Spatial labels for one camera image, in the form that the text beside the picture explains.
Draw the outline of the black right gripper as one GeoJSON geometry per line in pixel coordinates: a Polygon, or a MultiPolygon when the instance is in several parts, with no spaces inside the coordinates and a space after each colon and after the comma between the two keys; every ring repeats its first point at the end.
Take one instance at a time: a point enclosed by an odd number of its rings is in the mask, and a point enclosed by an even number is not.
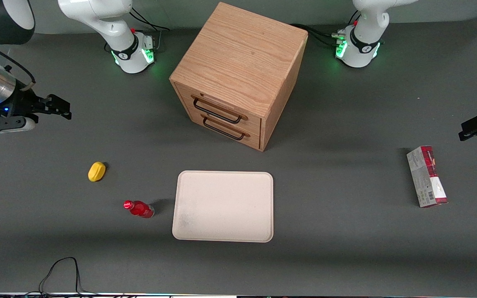
{"type": "Polygon", "coordinates": [[[70,103],[64,99],[49,94],[47,98],[37,96],[34,91],[16,90],[0,104],[0,116],[21,116],[33,121],[38,121],[38,114],[60,115],[71,120],[70,103]]]}

